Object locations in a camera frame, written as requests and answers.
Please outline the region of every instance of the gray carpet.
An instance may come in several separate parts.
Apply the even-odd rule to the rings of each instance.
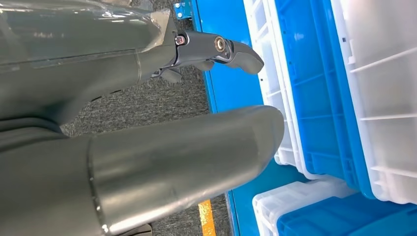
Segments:
[[[172,0],[152,0],[154,9],[171,8]],[[191,21],[177,22],[179,29],[192,29]],[[189,118],[209,112],[204,82],[194,67],[180,69],[182,82],[169,84],[154,79],[145,84],[103,96],[88,103],[62,129],[71,137],[102,133],[140,125]],[[231,235],[224,195],[212,199],[216,234]],[[202,234],[199,211],[193,206],[183,212],[152,222],[157,236],[198,236]]]

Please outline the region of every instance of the plastic bin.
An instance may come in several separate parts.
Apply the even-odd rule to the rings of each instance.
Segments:
[[[256,195],[252,204],[261,236],[277,236],[277,220],[283,214],[337,196],[346,197],[355,191],[345,181],[328,177],[307,183],[293,182]]]
[[[373,194],[417,204],[417,1],[332,6]]]
[[[244,5],[252,47],[265,62],[258,75],[264,104],[278,108],[285,120],[284,138],[275,161],[296,166],[307,178],[317,179],[320,176],[312,175],[305,167],[275,3],[273,0],[245,0]]]
[[[305,166],[374,198],[330,0],[276,0]]]
[[[332,197],[284,214],[280,236],[415,236],[417,206],[370,200],[354,194]]]

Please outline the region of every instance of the robotic arm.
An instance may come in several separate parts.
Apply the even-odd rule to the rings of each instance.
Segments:
[[[0,0],[0,235],[115,236],[255,178],[282,114],[242,108],[68,138],[96,97],[215,62],[257,73],[248,46],[178,32],[165,11],[83,0]]]

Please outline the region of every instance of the blue plastic crate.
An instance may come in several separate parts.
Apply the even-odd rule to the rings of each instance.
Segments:
[[[280,236],[416,236],[417,206],[370,200],[361,194],[321,202],[284,214]]]
[[[330,0],[276,0],[307,170],[374,198]]]

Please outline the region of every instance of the white plastic crate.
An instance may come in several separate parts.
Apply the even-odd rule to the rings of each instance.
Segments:
[[[332,7],[372,192],[417,204],[417,1]]]
[[[345,181],[327,177],[307,183],[293,182],[256,195],[252,205],[260,236],[278,236],[276,222],[280,216],[330,197],[354,194]]]
[[[253,49],[265,66],[258,74],[265,105],[278,108],[285,121],[284,139],[275,155],[281,165],[293,165],[308,179],[313,175],[305,168],[304,156],[294,109],[290,78],[274,0],[244,0]]]

